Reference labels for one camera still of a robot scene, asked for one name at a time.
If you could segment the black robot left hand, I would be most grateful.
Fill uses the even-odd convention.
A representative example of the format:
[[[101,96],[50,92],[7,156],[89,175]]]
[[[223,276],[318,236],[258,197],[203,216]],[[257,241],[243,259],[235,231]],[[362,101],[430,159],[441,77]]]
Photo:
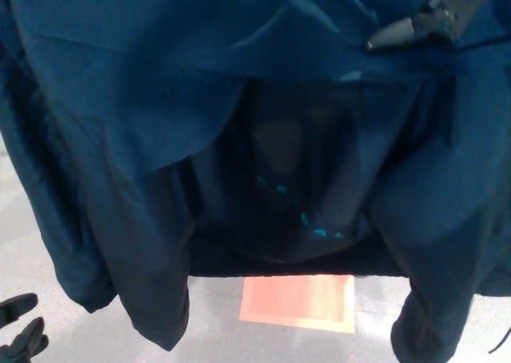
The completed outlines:
[[[371,51],[412,47],[434,40],[453,44],[465,32],[484,0],[427,0],[416,14],[377,30],[367,41]]]

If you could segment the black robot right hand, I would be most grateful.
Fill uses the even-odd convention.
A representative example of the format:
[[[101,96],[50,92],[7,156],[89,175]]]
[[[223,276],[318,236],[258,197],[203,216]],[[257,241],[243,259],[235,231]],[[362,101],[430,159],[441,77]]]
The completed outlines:
[[[35,293],[20,294],[1,302],[1,328],[19,320],[38,304]],[[9,345],[1,346],[1,363],[30,363],[49,345],[44,334],[45,321],[42,317],[33,319]]]

